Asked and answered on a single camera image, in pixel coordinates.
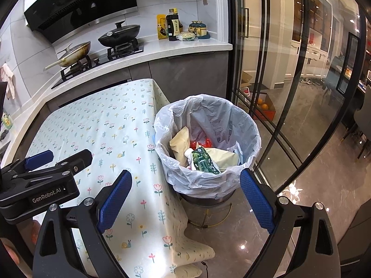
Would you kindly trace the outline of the person's left hand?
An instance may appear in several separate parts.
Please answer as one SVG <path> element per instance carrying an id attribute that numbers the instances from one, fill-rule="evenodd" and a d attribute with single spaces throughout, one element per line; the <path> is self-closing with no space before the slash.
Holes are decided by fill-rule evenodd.
<path id="1" fill-rule="evenodd" d="M 12 225 L 1 217 L 1 277 L 33 277 L 40 227 L 37 220 Z"/>

